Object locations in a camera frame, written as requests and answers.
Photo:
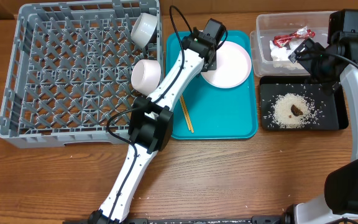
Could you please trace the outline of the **large pink round plate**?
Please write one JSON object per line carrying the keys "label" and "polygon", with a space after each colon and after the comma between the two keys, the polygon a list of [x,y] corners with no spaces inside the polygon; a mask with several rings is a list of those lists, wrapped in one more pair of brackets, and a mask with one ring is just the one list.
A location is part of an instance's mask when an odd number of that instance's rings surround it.
{"label": "large pink round plate", "polygon": [[225,42],[216,53],[216,69],[201,72],[201,76],[212,86],[234,88],[250,75],[251,58],[239,44]]}

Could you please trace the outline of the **white paper napkin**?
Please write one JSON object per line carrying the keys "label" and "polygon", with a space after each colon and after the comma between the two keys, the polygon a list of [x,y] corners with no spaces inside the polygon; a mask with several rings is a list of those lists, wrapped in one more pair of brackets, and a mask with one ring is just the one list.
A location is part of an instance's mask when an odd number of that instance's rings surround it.
{"label": "white paper napkin", "polygon": [[270,41],[270,55],[272,60],[277,62],[274,67],[283,67],[289,70],[301,69],[302,66],[298,62],[292,63],[289,61],[288,57],[302,42],[302,39],[292,39],[288,43],[288,47],[277,47],[272,41]]}

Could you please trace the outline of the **red snack wrapper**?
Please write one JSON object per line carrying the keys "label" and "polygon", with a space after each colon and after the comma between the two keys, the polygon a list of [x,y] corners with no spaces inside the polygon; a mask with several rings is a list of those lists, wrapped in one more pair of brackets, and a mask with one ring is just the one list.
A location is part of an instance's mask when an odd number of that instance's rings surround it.
{"label": "red snack wrapper", "polygon": [[287,35],[277,35],[273,38],[273,44],[277,47],[286,46],[292,39],[307,39],[313,38],[316,35],[314,31],[309,29],[307,26]]}

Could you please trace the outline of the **brown food scrap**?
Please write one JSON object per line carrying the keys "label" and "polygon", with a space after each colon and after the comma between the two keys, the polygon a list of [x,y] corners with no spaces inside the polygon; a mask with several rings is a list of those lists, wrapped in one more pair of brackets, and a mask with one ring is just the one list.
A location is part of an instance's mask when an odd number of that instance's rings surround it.
{"label": "brown food scrap", "polygon": [[291,106],[291,112],[294,116],[302,116],[303,112],[301,109],[299,109],[298,107],[296,107],[295,105]]}

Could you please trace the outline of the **pink bowl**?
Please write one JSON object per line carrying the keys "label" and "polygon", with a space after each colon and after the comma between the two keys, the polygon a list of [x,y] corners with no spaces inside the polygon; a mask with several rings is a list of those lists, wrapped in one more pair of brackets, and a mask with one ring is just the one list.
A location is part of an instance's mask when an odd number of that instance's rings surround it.
{"label": "pink bowl", "polygon": [[139,93],[147,96],[157,89],[161,73],[162,70],[158,61],[139,60],[132,70],[132,87]]}

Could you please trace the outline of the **white rice pile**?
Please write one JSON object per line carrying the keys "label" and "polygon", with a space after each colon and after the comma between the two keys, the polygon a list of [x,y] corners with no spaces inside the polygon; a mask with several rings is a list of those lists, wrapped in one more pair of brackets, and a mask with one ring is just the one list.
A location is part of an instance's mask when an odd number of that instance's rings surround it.
{"label": "white rice pile", "polygon": [[[264,84],[260,86],[262,121],[272,129],[303,129],[319,126],[324,117],[317,97],[321,96],[318,85]],[[294,116],[291,106],[302,110],[302,116]]]}

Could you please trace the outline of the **grey bowl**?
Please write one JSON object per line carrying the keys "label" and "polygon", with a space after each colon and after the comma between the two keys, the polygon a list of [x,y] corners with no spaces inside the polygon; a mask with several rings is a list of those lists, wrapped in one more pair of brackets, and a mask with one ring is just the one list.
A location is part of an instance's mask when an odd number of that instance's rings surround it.
{"label": "grey bowl", "polygon": [[157,28],[157,16],[141,13],[137,18],[132,31],[131,39],[140,48],[144,48],[152,39]]}

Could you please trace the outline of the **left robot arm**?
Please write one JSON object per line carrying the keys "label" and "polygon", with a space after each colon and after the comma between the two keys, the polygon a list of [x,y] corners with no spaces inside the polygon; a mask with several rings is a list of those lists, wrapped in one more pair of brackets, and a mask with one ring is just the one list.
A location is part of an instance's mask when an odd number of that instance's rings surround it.
{"label": "left robot arm", "polygon": [[128,129],[128,152],[105,201],[89,216],[89,223],[122,223],[129,214],[134,193],[147,166],[164,149],[173,131],[173,110],[185,88],[216,60],[227,38],[227,29],[210,19],[206,27],[180,38],[180,53],[162,83],[147,97],[136,98]]}

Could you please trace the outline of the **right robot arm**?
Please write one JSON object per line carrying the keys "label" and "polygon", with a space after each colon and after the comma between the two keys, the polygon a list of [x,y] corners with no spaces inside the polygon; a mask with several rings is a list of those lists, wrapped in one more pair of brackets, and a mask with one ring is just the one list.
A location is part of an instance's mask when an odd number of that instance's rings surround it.
{"label": "right robot arm", "polygon": [[330,173],[324,193],[290,207],[282,223],[356,223],[358,220],[358,10],[343,9],[329,17],[328,46],[304,40],[290,55],[313,81],[339,82],[351,116],[351,162]]}

